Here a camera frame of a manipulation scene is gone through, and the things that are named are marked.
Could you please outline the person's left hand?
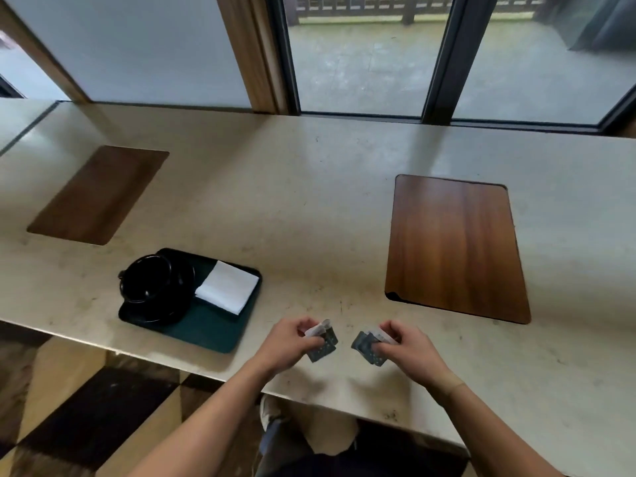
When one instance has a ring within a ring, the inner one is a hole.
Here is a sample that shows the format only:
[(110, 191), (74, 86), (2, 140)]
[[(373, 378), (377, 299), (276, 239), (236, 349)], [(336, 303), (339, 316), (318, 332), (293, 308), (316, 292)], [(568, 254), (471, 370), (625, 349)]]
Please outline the person's left hand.
[(257, 367), (272, 379), (294, 366), (306, 353), (296, 353), (293, 348), (293, 319), (283, 318), (270, 330), (253, 360)]

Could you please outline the person's right hand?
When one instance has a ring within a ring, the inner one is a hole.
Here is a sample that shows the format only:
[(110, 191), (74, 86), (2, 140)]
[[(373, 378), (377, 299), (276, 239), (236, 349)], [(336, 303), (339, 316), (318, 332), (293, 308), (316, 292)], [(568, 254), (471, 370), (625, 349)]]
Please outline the person's right hand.
[(430, 338), (418, 327), (387, 320), (379, 328), (397, 344), (377, 343), (373, 350), (393, 361), (411, 380), (431, 394), (449, 395), (463, 381), (450, 370)]

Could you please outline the grey sachet packets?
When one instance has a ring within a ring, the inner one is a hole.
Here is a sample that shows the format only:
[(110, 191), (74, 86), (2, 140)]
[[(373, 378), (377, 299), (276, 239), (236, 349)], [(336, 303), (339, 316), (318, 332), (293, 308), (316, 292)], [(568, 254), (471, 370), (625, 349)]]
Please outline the grey sachet packets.
[(325, 319), (318, 325), (307, 329), (304, 332), (304, 337), (319, 337), (323, 341), (321, 347), (315, 348), (314, 350), (311, 350), (307, 353), (307, 356), (312, 363), (316, 363), (330, 353), (333, 353), (336, 350), (339, 342), (330, 319)]
[(360, 331), (351, 344), (351, 348), (360, 353), (363, 358), (370, 364), (381, 367), (385, 363), (386, 358), (378, 355), (373, 351), (373, 345), (376, 343), (384, 343), (389, 345), (399, 344), (382, 328), (375, 327), (365, 331)]

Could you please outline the person's left forearm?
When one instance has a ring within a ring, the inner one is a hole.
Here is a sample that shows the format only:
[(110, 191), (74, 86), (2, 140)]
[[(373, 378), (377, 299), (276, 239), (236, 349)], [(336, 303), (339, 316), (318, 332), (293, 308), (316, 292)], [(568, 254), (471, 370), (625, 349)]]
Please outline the person's left forearm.
[(248, 360), (184, 423), (139, 462), (128, 477), (214, 477), (242, 421), (275, 375), (264, 353)]

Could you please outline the white folded napkin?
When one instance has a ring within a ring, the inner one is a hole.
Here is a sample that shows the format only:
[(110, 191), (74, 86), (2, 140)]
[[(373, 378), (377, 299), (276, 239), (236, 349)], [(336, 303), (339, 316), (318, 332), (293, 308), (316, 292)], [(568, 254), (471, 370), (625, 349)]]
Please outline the white folded napkin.
[(223, 261), (195, 290), (195, 297), (227, 313), (239, 316), (257, 287), (260, 278)]

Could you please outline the person's white shoe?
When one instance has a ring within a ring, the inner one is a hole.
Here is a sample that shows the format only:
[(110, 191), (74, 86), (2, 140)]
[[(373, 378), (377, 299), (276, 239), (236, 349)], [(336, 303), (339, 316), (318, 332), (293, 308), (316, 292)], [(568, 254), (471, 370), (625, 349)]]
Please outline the person's white shoe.
[(262, 396), (259, 403), (259, 418), (265, 434), (270, 431), (275, 432), (275, 429), (287, 417), (282, 399), (270, 394)]

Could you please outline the dark green serving tray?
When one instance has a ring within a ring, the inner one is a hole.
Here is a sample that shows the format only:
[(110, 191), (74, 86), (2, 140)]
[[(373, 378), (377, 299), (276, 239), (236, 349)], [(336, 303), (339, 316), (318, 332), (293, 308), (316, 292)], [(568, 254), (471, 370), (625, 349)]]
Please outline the dark green serving tray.
[(250, 320), (263, 276), (256, 268), (236, 263), (228, 264), (258, 279), (255, 289), (238, 315), (193, 296), (186, 308), (178, 310), (164, 322), (147, 321), (140, 310), (133, 308), (132, 303), (121, 305), (118, 310), (119, 320), (218, 353), (233, 352)]

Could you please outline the person's legs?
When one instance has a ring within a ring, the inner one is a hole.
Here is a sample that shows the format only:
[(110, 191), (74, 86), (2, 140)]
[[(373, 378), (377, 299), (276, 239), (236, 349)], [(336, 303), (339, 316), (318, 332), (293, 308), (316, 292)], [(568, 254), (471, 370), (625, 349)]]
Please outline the person's legs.
[(462, 477), (468, 458), (418, 445), (405, 432), (359, 421), (356, 437), (337, 455), (315, 452), (289, 413), (263, 435), (254, 477)]

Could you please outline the large wooden placemat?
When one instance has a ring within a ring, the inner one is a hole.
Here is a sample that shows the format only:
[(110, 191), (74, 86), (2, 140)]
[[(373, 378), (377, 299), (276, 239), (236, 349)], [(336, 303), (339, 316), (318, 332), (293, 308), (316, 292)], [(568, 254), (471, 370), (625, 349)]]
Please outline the large wooden placemat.
[(388, 299), (531, 322), (505, 185), (400, 174), (389, 241)]

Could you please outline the black saucer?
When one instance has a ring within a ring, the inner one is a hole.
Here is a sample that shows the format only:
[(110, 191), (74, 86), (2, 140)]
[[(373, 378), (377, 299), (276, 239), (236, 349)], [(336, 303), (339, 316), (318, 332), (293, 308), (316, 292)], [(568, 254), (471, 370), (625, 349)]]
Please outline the black saucer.
[(123, 304), (119, 318), (143, 325), (169, 325), (183, 318), (194, 296), (195, 269), (182, 256), (142, 256), (118, 273)]

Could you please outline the narrow wooden placemat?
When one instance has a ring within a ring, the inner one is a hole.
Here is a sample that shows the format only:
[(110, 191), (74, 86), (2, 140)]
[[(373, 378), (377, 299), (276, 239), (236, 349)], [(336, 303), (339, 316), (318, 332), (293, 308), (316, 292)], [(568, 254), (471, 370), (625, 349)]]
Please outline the narrow wooden placemat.
[(91, 245), (107, 244), (168, 156), (168, 151), (98, 147), (27, 231)]

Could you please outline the wooden pillar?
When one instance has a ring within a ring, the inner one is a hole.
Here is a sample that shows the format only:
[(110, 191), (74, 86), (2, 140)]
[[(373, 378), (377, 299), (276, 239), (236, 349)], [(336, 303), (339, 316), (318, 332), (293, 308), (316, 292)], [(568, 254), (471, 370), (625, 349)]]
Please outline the wooden pillar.
[(267, 0), (216, 0), (253, 112), (289, 115)]

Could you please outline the balcony railing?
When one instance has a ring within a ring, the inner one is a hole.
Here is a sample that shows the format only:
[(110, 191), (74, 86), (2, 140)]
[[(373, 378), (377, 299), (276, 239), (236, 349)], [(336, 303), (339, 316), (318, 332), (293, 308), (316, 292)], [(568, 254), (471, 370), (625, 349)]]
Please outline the balcony railing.
[[(288, 25), (446, 22), (455, 0), (282, 0)], [(496, 0), (495, 22), (531, 20), (548, 0)]]

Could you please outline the grey curtain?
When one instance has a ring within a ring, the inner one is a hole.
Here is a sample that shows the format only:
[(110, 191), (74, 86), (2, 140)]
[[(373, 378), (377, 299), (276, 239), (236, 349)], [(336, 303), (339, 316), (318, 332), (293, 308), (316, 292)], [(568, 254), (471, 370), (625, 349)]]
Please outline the grey curtain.
[(636, 0), (545, 0), (532, 19), (570, 51), (636, 53)]

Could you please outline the dark sliding door frame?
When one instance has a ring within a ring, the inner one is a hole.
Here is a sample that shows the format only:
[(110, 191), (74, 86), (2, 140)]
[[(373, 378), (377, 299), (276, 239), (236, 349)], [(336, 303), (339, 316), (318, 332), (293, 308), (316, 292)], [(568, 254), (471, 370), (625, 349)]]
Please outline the dark sliding door frame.
[(496, 0), (455, 0), (446, 22), (289, 26), (267, 0), (291, 114), (613, 135), (636, 118), (636, 53), (570, 51)]

